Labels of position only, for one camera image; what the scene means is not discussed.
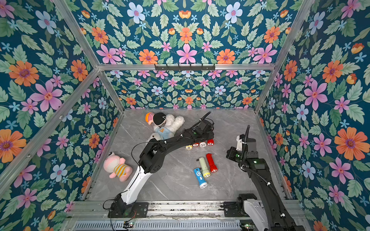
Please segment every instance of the flashlight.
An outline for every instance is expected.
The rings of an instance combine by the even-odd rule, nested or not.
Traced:
[[[212,173],[217,172],[217,167],[215,165],[215,162],[213,162],[212,154],[208,153],[206,157],[207,157],[209,169],[211,170],[211,172]]]
[[[202,174],[201,174],[201,171],[199,168],[196,168],[194,169],[194,173],[195,173],[195,176],[196,178],[198,179],[198,182],[199,182],[199,187],[200,188],[205,188],[207,187],[207,182],[204,180],[204,178],[202,177]]]
[[[209,169],[207,167],[206,160],[204,159],[204,157],[201,157],[201,158],[197,159],[197,161],[199,161],[199,163],[201,164],[203,176],[205,178],[209,177],[211,175],[211,173],[209,172]]]

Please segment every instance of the floral wallpaper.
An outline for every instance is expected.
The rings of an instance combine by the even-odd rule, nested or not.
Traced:
[[[91,66],[50,1],[1,0],[0,37],[1,173]]]
[[[301,3],[82,0],[73,13],[101,63],[262,64],[275,62]]]
[[[370,1],[314,4],[261,122],[315,231],[370,229]]]
[[[96,78],[3,195],[0,230],[58,231],[82,199],[118,116]]]

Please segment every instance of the red flashlight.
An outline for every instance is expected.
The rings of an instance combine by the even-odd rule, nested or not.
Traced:
[[[215,165],[215,162],[213,162],[212,154],[208,153],[206,157],[208,160],[209,170],[211,171],[211,173],[217,172],[217,167]]]

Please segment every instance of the blue flashlight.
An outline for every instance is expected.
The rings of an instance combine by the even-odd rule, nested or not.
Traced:
[[[207,182],[204,180],[201,170],[199,168],[194,169],[194,173],[196,175],[196,178],[198,179],[199,182],[199,187],[200,188],[205,188],[207,187]]]

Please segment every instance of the striped hat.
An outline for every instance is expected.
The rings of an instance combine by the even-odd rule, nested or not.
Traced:
[[[145,115],[145,121],[150,125],[153,122],[154,113],[149,112]]]

